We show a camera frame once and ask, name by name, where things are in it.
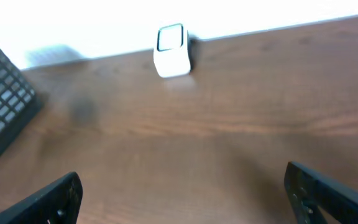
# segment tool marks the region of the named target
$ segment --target wood grain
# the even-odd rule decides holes
[[[358,190],[358,18],[29,70],[45,108],[0,158],[0,210],[68,171],[78,223],[294,223],[298,161]]]

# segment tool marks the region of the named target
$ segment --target small white device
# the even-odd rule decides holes
[[[191,70],[190,41],[183,24],[174,24],[158,30],[154,47],[154,65],[163,78],[186,75]]]

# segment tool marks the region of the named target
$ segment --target white wall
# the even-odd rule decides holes
[[[174,22],[210,39],[356,14],[347,0],[0,0],[0,48],[30,68],[149,49]]]

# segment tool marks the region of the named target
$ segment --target wooden desk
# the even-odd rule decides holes
[[[358,18],[25,72],[45,108],[0,158],[0,210],[70,170],[78,223],[294,223],[298,161],[358,190]]]

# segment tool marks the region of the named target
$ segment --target screen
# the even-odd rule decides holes
[[[183,43],[182,36],[183,28],[181,24],[160,29],[158,32],[158,50],[170,50],[181,47]]]

